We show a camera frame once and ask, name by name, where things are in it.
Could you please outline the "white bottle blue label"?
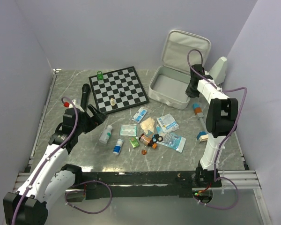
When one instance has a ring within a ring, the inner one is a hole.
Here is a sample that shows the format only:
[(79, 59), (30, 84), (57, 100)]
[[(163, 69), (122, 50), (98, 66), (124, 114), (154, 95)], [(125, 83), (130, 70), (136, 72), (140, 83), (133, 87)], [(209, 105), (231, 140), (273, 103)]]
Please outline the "white bottle blue label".
[(117, 140), (116, 145), (113, 149), (113, 154), (115, 154), (116, 156), (118, 156), (120, 154), (123, 143), (124, 143), (124, 141), (122, 139)]

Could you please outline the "bandage strips bag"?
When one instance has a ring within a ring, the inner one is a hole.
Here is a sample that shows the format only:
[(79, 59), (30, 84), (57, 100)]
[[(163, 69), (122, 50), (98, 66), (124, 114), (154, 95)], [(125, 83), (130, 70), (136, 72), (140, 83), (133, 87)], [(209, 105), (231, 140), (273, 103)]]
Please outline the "bandage strips bag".
[(120, 136), (137, 136), (137, 126), (136, 125), (122, 125), (120, 128)]

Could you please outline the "cream gloves packet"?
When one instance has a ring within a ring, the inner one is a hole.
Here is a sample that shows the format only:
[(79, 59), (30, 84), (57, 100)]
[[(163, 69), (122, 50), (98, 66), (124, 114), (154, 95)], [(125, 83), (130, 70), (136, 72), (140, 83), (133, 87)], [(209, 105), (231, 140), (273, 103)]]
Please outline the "cream gloves packet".
[(148, 134), (149, 132), (153, 133), (154, 124), (155, 124), (155, 120), (153, 118), (149, 117), (140, 123), (140, 127), (144, 131), (145, 134)]

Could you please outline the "brown medicine bottle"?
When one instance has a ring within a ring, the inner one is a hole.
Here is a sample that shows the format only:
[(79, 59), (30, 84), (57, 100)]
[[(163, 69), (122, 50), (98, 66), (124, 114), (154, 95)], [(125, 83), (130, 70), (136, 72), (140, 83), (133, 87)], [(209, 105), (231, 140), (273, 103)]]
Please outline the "brown medicine bottle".
[(146, 136), (144, 133), (140, 135), (139, 141), (141, 141), (144, 145), (151, 147), (153, 149), (157, 148), (156, 142), (154, 142), (152, 138)]

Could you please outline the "white medicine kit case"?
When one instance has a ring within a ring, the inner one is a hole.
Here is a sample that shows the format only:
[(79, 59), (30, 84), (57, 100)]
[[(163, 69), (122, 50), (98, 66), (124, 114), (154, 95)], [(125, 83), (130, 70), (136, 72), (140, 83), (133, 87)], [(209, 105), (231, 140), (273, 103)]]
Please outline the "white medicine kit case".
[(161, 56), (162, 65), (155, 72), (148, 89), (148, 96), (170, 107), (183, 110), (190, 101), (185, 91), (190, 82), (190, 68), (187, 54), (192, 64), (205, 63), (210, 49), (209, 39), (186, 31), (172, 30), (167, 35)]

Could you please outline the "green sachet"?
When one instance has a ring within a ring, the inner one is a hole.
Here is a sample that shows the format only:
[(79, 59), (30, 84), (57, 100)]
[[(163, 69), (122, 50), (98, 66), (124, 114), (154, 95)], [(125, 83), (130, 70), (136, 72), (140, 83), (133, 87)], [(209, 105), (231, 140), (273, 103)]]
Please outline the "green sachet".
[(130, 137), (129, 142), (130, 142), (130, 144), (132, 145), (133, 148), (137, 148), (137, 147), (140, 146), (136, 137)]

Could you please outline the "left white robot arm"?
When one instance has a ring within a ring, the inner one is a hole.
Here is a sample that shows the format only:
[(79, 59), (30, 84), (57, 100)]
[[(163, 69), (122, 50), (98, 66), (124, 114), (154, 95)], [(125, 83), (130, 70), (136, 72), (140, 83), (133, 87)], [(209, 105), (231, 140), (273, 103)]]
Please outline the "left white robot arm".
[(49, 209), (68, 187), (79, 188), (83, 183), (82, 169), (62, 163), (78, 143), (80, 134), (101, 125), (107, 115), (88, 105), (92, 115), (79, 105), (69, 106), (50, 137), (46, 151), (27, 180), (16, 192), (3, 199), (5, 221), (8, 225), (43, 225)]

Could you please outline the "white bottle green label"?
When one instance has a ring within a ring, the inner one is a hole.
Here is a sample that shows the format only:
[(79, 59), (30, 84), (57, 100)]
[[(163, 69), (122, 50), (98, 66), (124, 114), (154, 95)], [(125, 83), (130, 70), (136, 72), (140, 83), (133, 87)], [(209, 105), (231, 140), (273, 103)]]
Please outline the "white bottle green label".
[(111, 136), (112, 129), (113, 129), (112, 125), (108, 125), (106, 129), (102, 132), (99, 138), (99, 142), (106, 144)]

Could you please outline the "alcohol wipes bag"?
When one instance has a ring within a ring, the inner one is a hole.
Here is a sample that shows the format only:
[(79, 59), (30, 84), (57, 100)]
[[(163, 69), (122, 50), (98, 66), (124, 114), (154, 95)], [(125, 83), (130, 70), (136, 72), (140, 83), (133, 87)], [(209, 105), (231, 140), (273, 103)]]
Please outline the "alcohol wipes bag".
[(148, 110), (144, 107), (139, 108), (135, 115), (131, 118), (132, 121), (140, 123), (144, 116), (147, 114)]

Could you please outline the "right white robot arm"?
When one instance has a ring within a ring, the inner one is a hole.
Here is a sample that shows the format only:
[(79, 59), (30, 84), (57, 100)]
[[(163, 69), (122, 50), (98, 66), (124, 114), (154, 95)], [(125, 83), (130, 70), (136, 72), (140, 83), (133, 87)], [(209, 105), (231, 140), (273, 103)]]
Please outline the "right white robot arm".
[(205, 187), (219, 177), (217, 174), (219, 158), (229, 133), (235, 130), (238, 100), (225, 95), (212, 77), (205, 75), (201, 64), (190, 66), (190, 83), (185, 93), (191, 98), (202, 95), (209, 103), (205, 120), (208, 140), (195, 175), (196, 184)]

